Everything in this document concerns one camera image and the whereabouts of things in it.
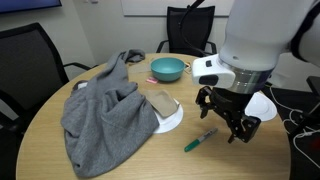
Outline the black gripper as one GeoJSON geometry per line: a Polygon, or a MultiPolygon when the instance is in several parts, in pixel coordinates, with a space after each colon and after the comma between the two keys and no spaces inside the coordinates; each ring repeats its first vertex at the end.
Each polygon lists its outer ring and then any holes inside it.
{"type": "Polygon", "coordinates": [[[240,94],[221,88],[214,88],[212,91],[209,86],[204,86],[199,89],[195,103],[201,110],[201,119],[207,116],[209,110],[216,109],[215,104],[223,112],[228,112],[227,125],[231,130],[228,142],[232,143],[235,139],[239,139],[248,143],[254,137],[261,123],[258,117],[248,116],[244,113],[251,98],[252,94],[240,94]]]}

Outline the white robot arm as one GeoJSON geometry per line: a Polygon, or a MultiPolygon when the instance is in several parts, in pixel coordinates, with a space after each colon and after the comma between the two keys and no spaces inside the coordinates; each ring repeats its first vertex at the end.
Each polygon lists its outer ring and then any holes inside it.
{"type": "Polygon", "coordinates": [[[261,120],[245,108],[290,52],[320,64],[320,0],[235,0],[219,53],[192,64],[192,80],[203,87],[196,103],[206,115],[215,111],[226,120],[230,138],[249,142],[261,120]]]}

